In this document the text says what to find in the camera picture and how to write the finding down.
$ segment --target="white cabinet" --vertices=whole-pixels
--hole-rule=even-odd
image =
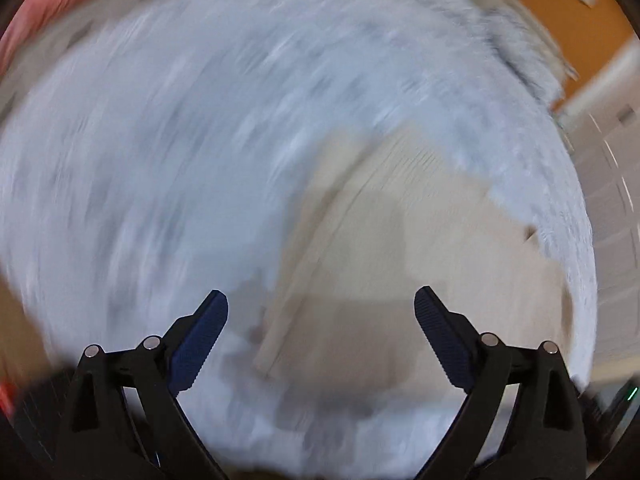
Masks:
[[[567,136],[593,228],[597,367],[640,356],[640,77],[576,123]]]

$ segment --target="blue rubber finger pad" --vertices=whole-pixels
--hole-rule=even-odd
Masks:
[[[424,286],[415,294],[415,319],[427,336],[449,382],[469,392],[474,385],[472,355],[465,341],[457,334],[452,316],[431,287]]]
[[[216,291],[207,299],[209,303],[172,356],[168,387],[174,397],[191,388],[226,323],[226,296]]]

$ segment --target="door panel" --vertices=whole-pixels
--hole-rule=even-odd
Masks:
[[[593,229],[598,279],[594,362],[640,355],[640,78],[567,134]]]

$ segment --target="orange wall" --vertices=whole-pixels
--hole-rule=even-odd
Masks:
[[[633,34],[615,0],[598,0],[593,8],[580,0],[520,0],[538,17],[580,75],[565,85],[567,97],[611,60]]]

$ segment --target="floor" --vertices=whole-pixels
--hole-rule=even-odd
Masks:
[[[0,383],[23,387],[50,369],[37,330],[0,278]]]

